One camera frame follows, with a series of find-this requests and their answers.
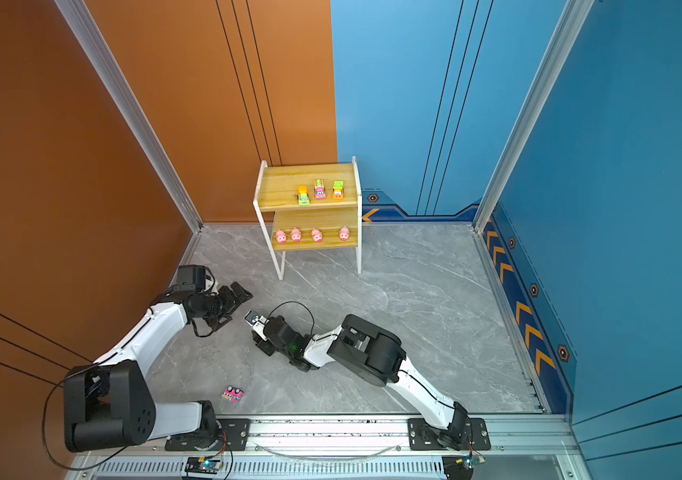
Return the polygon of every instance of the brown wall panel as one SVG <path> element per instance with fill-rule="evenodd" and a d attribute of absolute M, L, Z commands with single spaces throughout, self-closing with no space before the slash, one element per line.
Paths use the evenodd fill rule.
<path fill-rule="evenodd" d="M 0 312 L 93 359 L 170 281 L 189 229 L 81 47 L 48 0 L 0 0 Z M 86 360 L 0 316 L 0 336 Z M 0 341 L 0 361 L 51 381 L 65 369 Z M 0 366 L 2 462 L 59 478 L 43 457 L 50 385 Z M 60 460 L 60 397 L 48 419 Z"/>
<path fill-rule="evenodd" d="M 338 161 L 329 0 L 86 4 L 204 221 L 255 220 L 260 160 Z"/>

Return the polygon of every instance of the wooden shelf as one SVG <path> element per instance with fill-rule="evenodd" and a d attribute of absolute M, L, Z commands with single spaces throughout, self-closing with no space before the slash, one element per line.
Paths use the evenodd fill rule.
<path fill-rule="evenodd" d="M 349 238 L 346 242 L 338 237 L 338 231 L 346 226 Z M 299 242 L 290 238 L 290 231 L 297 227 L 302 234 Z M 317 243 L 312 238 L 312 230 L 322 232 L 322 242 Z M 277 242 L 274 233 L 283 230 L 288 235 L 284 244 Z M 349 248 L 358 245 L 357 207 L 346 208 L 314 208 L 305 211 L 284 210 L 274 214 L 272 228 L 272 248 L 275 251 L 316 250 L 321 248 Z"/>
<path fill-rule="evenodd" d="M 321 179 L 325 192 L 332 197 L 333 182 L 343 180 L 344 198 L 315 200 L 314 180 Z M 308 189 L 309 205 L 299 206 L 298 187 Z M 299 165 L 295 167 L 270 167 L 263 171 L 258 206 L 261 212 L 280 210 L 310 210 L 357 206 L 357 181 L 353 164 Z"/>

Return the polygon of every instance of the gray marble floor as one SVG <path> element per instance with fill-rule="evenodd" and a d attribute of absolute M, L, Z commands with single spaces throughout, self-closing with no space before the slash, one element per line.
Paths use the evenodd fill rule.
<path fill-rule="evenodd" d="M 465 225 L 366 226 L 362 274 L 354 249 L 288 253 L 279 281 L 258 226 L 206 226 L 192 258 L 222 284 L 239 281 L 253 299 L 211 337 L 184 329 L 154 363 L 149 388 L 158 402 L 209 399 L 220 413 L 414 412 L 390 389 L 374 387 L 337 363 L 300 372 L 287 358 L 266 356 L 242 318 L 297 300 L 330 331 L 354 313 L 402 339 L 434 386 L 470 412 L 534 408 L 509 335 Z M 308 313 L 282 306 L 294 330 L 309 332 Z M 228 386 L 239 403 L 220 398 Z"/>

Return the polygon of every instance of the diagonal black stripe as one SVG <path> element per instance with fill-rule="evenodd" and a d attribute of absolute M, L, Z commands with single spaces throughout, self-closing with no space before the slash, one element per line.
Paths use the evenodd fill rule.
<path fill-rule="evenodd" d="M 274 114 L 272 113 L 272 104 L 269 101 L 269 89 L 266 88 L 266 77 L 263 76 L 263 65 L 261 65 L 261 54 L 258 51 L 258 40 L 256 39 L 256 29 L 252 24 L 252 16 L 250 15 L 250 1 L 245 0 L 247 5 L 247 16 L 250 19 L 250 29 L 252 30 L 252 40 L 256 44 L 256 55 L 258 56 L 258 68 L 261 70 L 261 80 L 263 80 L 263 91 L 266 93 L 266 106 L 269 108 L 269 117 L 272 120 L 272 131 L 274 132 L 274 141 L 277 143 L 277 155 L 279 156 L 279 164 L 282 166 L 282 152 L 279 151 L 279 138 L 277 137 L 277 129 L 274 126 Z"/>
<path fill-rule="evenodd" d="M 67 367 L 67 366 L 61 365 L 61 364 L 58 363 L 58 362 L 55 362 L 55 361 L 53 361 L 53 360 L 50 360 L 50 359 L 48 359 L 47 357 L 44 357 L 44 356 L 40 355 L 39 353 L 32 352 L 31 350 L 29 350 L 29 349 L 27 349 L 27 348 L 24 348 L 24 347 L 20 346 L 20 345 L 17 344 L 17 343 L 13 343 L 13 342 L 11 342 L 11 341 L 9 341 L 9 340 L 6 340 L 6 339 L 2 338 L 1 336 L 0 336 L 0 340 L 2 340 L 2 341 L 5 342 L 5 343 L 9 343 L 9 344 L 11 344 L 12 346 L 15 346 L 15 347 L 17 347 L 17 348 L 19 348 L 19 349 L 21 349 L 21 350 L 23 350 L 23 351 L 25 351 L 25 352 L 28 352 L 28 353 L 30 353 L 30 354 L 32 354 L 32 355 L 34 355 L 34 356 L 38 356 L 38 357 L 41 358 L 42 360 L 48 360 L 48 362 L 53 363 L 54 365 L 58 365 L 58 366 L 59 366 L 60 368 L 62 368 L 62 369 L 71 370 L 71 369 L 70 369 L 69 367 Z"/>
<path fill-rule="evenodd" d="M 421 193 L 418 194 L 418 205 L 415 207 L 415 214 L 418 215 L 418 210 L 421 208 L 421 198 L 424 196 L 424 185 L 426 185 L 426 173 L 429 170 L 429 157 L 432 156 L 432 147 L 434 146 L 434 135 L 437 133 L 437 120 L 439 120 L 439 111 L 442 109 L 442 97 L 444 97 L 444 87 L 448 84 L 448 72 L 450 72 L 450 61 L 453 58 L 453 49 L 455 48 L 455 38 L 458 35 L 458 24 L 461 23 L 461 12 L 464 10 L 464 0 L 461 0 L 461 7 L 458 9 L 458 20 L 455 22 L 455 33 L 453 33 L 453 43 L 450 45 L 450 56 L 448 56 L 448 67 L 444 70 L 444 80 L 442 81 L 442 93 L 439 95 L 439 105 L 437 106 L 437 117 L 434 119 L 434 129 L 432 130 L 432 141 L 429 142 L 429 153 L 426 154 L 426 167 L 424 167 L 424 178 L 421 180 Z"/>
<path fill-rule="evenodd" d="M 14 366 L 8 365 L 7 363 L 2 363 L 2 362 L 0 362 L 0 365 L 6 366 L 6 367 L 9 368 L 10 370 L 15 370 L 16 372 L 23 373 L 24 375 L 29 375 L 30 377 L 35 378 L 35 379 L 37 379 L 37 380 L 42 380 L 43 382 L 49 383 L 49 384 L 51 384 L 51 385 L 56 385 L 55 383 L 52 383 L 50 380 L 43 379 L 43 378 L 40 377 L 40 376 L 36 376 L 36 375 L 34 375 L 34 374 L 32 374 L 32 373 L 25 372 L 24 370 L 17 369 L 17 368 L 15 368 Z"/>
<path fill-rule="evenodd" d="M 258 149 L 258 142 L 256 141 L 256 132 L 252 129 L 252 122 L 250 121 L 250 112 L 247 110 L 247 103 L 245 102 L 245 92 L 242 91 L 242 83 L 240 82 L 240 74 L 237 73 L 237 65 L 234 63 L 234 53 L 232 53 L 232 46 L 229 43 L 229 35 L 226 34 L 226 26 L 223 24 L 223 15 L 221 14 L 221 5 L 216 0 L 218 7 L 218 16 L 221 18 L 221 28 L 223 28 L 223 36 L 226 38 L 226 46 L 229 47 L 229 56 L 232 58 L 232 66 L 234 67 L 234 75 L 237 77 L 237 84 L 240 86 L 240 95 L 242 96 L 242 105 L 245 107 L 245 115 L 247 115 L 247 123 L 250 124 L 250 133 L 252 134 L 252 142 L 256 145 L 256 154 L 258 154 L 258 163 L 261 163 L 261 151 Z"/>
<path fill-rule="evenodd" d="M 673 417 L 664 418 L 662 420 L 655 420 L 654 422 L 643 423 L 642 425 L 638 425 L 636 427 L 624 428 L 623 430 L 619 430 L 618 432 L 606 433 L 605 435 L 600 435 L 598 437 L 589 438 L 588 440 L 580 440 L 580 441 L 578 441 L 578 443 L 581 444 L 581 443 L 591 442 L 592 440 L 598 440 L 600 438 L 618 435 L 619 433 L 629 432 L 631 430 L 637 430 L 638 428 L 644 428 L 647 426 L 655 425 L 657 423 L 668 422 L 669 420 L 675 420 L 677 418 L 682 418 L 682 413 L 679 415 L 674 415 Z"/>
<path fill-rule="evenodd" d="M 85 359 L 85 360 L 87 360 L 88 362 L 92 362 L 92 361 L 93 361 L 93 360 L 88 359 L 86 356 L 80 355 L 80 354 L 77 353 L 76 351 L 73 351 L 73 350 L 71 350 L 71 349 L 67 349 L 65 346 L 61 345 L 60 343 L 58 343 L 58 342 L 56 342 L 56 341 L 54 341 L 54 340 L 50 340 L 50 339 L 47 338 L 45 335 L 42 335 L 42 334 L 39 333 L 39 332 L 35 332 L 34 330 L 30 329 L 30 328 L 27 327 L 26 325 L 24 325 L 24 324 L 22 324 L 22 323 L 20 323 L 20 322 L 16 322 L 15 320 L 11 319 L 11 318 L 10 318 L 9 316 L 7 316 L 7 315 L 3 315 L 2 313 L 0 313 L 0 316 L 1 316 L 2 318 L 4 318 L 5 320 L 11 322 L 11 323 L 15 323 L 16 325 L 18 325 L 18 326 L 21 327 L 22 329 L 25 329 L 25 330 L 28 330 L 29 332 L 32 332 L 32 333 L 35 334 L 36 336 L 42 337 L 42 338 L 44 338 L 45 340 L 47 340 L 48 342 L 53 343 L 54 345 L 58 345 L 60 348 L 66 350 L 67 352 L 71 352 L 71 353 L 75 354 L 76 356 L 78 356 L 78 357 L 81 358 L 81 359 Z"/>
<path fill-rule="evenodd" d="M 601 460 L 602 458 L 610 458 L 610 457 L 617 457 L 617 456 L 622 456 L 622 455 L 629 455 L 630 453 L 647 452 L 648 450 L 655 450 L 656 448 L 673 447 L 673 446 L 678 446 L 678 445 L 682 445 L 682 441 L 681 442 L 674 442 L 674 443 L 667 443 L 665 445 L 659 445 L 659 446 L 655 446 L 655 447 L 638 448 L 637 450 L 629 450 L 628 452 L 614 453 L 611 455 L 603 455 L 601 457 L 585 458 L 585 460 L 587 462 L 590 462 L 592 460 Z"/>
<path fill-rule="evenodd" d="M 252 81 L 252 73 L 250 72 L 250 62 L 247 59 L 247 51 L 245 50 L 245 41 L 242 40 L 242 30 L 240 30 L 240 20 L 237 17 L 237 9 L 234 7 L 234 0 L 232 0 L 232 10 L 234 11 L 234 22 L 237 24 L 237 31 L 240 33 L 240 44 L 242 44 L 242 53 L 245 55 L 245 65 L 247 66 L 247 74 L 250 77 L 250 87 L 252 88 L 252 97 L 256 100 L 256 110 L 258 110 L 258 119 L 261 121 L 261 131 L 263 132 L 263 141 L 266 142 L 266 152 L 269 154 L 269 163 L 274 167 L 274 160 L 272 160 L 272 149 L 269 148 L 269 139 L 266 138 L 266 128 L 263 126 L 263 115 L 261 115 L 261 107 L 258 105 L 258 94 L 256 93 L 256 84 Z"/>
<path fill-rule="evenodd" d="M 595 415 L 595 416 L 586 418 L 586 419 L 584 419 L 584 420 L 579 420 L 578 422 L 574 423 L 573 425 L 578 425 L 579 423 L 584 423 L 584 422 L 588 422 L 589 420 L 594 420 L 595 418 L 602 417 L 603 415 L 607 415 L 608 413 L 617 412 L 618 410 L 621 410 L 622 408 L 631 407 L 632 405 L 636 405 L 637 403 L 642 403 L 642 402 L 644 402 L 645 400 L 650 400 L 651 398 L 656 398 L 656 397 L 658 397 L 658 396 L 662 396 L 662 395 L 665 395 L 665 394 L 667 394 L 667 393 L 673 392 L 674 390 L 679 390 L 679 389 L 682 389 L 682 385 L 676 386 L 676 387 L 674 387 L 673 389 L 664 390 L 663 392 L 656 393 L 655 395 L 651 395 L 651 396 L 648 396 L 648 397 L 645 397 L 645 398 L 641 398 L 641 399 L 639 399 L 639 400 L 635 400 L 635 401 L 632 402 L 632 403 L 627 403 L 627 404 L 625 404 L 624 406 L 620 406 L 620 407 L 617 407 L 617 408 L 613 408 L 612 410 L 608 410 L 607 412 L 602 412 L 602 413 L 599 414 L 599 415 Z"/>
<path fill-rule="evenodd" d="M 493 2 L 495 0 L 491 0 L 490 2 L 490 8 L 488 10 L 488 17 L 485 19 L 485 26 L 482 29 L 482 36 L 480 37 L 480 45 L 477 47 L 477 55 L 474 56 L 474 66 L 471 68 L 471 75 L 469 75 L 469 85 L 466 87 L 466 95 L 464 95 L 464 104 L 461 105 L 461 113 L 458 114 L 458 124 L 455 126 L 455 132 L 453 133 L 453 141 L 450 143 L 450 152 L 448 153 L 448 159 L 444 162 L 444 170 L 442 171 L 442 180 L 440 180 L 439 183 L 439 191 L 437 192 L 437 199 L 434 201 L 434 209 L 432 210 L 432 214 L 437 213 L 437 203 L 439 202 L 439 195 L 442 193 L 442 184 L 444 183 L 444 175 L 448 172 L 448 165 L 450 165 L 450 157 L 453 154 L 453 145 L 455 145 L 455 138 L 458 136 L 458 127 L 461 126 L 461 117 L 464 115 L 464 107 L 466 106 L 466 98 L 469 96 L 469 89 L 471 88 L 471 79 L 474 78 L 474 70 L 477 68 L 477 60 L 480 58 L 480 50 L 482 49 L 482 41 L 484 40 L 484 33 L 485 31 L 488 30 L 488 21 L 490 20 L 490 13 L 493 11 Z"/>
<path fill-rule="evenodd" d="M 432 177 L 432 186 L 429 188 L 429 197 L 426 199 L 426 209 L 424 210 L 424 215 L 426 215 L 429 209 L 429 202 L 432 201 L 432 190 L 434 190 L 434 180 L 437 178 L 437 170 L 439 170 L 439 160 L 442 156 L 442 148 L 444 147 L 445 137 L 448 136 L 448 128 L 450 128 L 450 117 L 453 114 L 453 105 L 455 104 L 455 95 L 458 92 L 458 84 L 461 83 L 461 73 L 464 70 L 464 62 L 466 61 L 466 52 L 469 50 L 469 41 L 471 40 L 471 33 L 474 30 L 474 20 L 477 18 L 477 9 L 480 6 L 480 1 L 477 0 L 477 5 L 474 7 L 474 16 L 471 17 L 471 26 L 469 28 L 469 36 L 466 38 L 466 47 L 464 47 L 464 57 L 461 59 L 461 68 L 458 70 L 458 80 L 455 82 L 455 90 L 453 90 L 453 99 L 450 102 L 450 110 L 448 111 L 448 122 L 444 125 L 444 132 L 442 132 L 442 143 L 439 147 L 439 154 L 437 155 L 437 164 L 434 166 L 434 176 Z"/>

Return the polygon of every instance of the orange chevron arrow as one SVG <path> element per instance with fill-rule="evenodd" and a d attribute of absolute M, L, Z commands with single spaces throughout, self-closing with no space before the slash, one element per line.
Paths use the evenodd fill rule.
<path fill-rule="evenodd" d="M 496 234 L 495 232 L 488 232 L 488 250 L 490 250 L 490 237 L 491 236 L 498 237 L 498 234 Z"/>
<path fill-rule="evenodd" d="M 373 210 L 370 210 L 369 212 L 362 216 L 362 220 L 365 222 L 373 222 L 373 220 L 370 220 L 370 216 L 379 210 L 380 208 L 374 208 Z"/>
<path fill-rule="evenodd" d="M 511 265 L 505 264 L 504 262 L 500 263 L 500 282 L 504 282 L 504 270 L 508 270 L 509 272 L 514 272 L 514 269 L 511 268 Z"/>
<path fill-rule="evenodd" d="M 499 253 L 506 254 L 506 250 L 504 250 L 503 248 L 501 248 L 499 246 L 494 246 L 493 247 L 493 265 L 498 264 L 498 254 Z"/>
<path fill-rule="evenodd" d="M 540 332 L 538 330 L 536 330 L 535 328 L 533 328 L 532 326 L 530 326 L 530 324 L 525 325 L 525 345 L 527 345 L 528 348 L 530 348 L 530 334 L 531 333 L 533 335 L 536 335 L 541 340 L 544 339 L 543 336 L 540 334 Z"/>
<path fill-rule="evenodd" d="M 549 356 L 546 353 L 543 353 L 542 351 L 536 349 L 535 351 L 535 371 L 540 376 L 540 361 L 544 360 L 546 363 L 551 365 L 551 368 L 557 369 L 556 366 L 554 366 L 554 360 L 549 358 Z"/>
<path fill-rule="evenodd" d="M 533 315 L 533 312 L 530 312 L 530 308 L 525 305 L 524 303 L 517 302 L 517 324 L 520 324 L 520 311 L 528 312 L 529 314 Z"/>

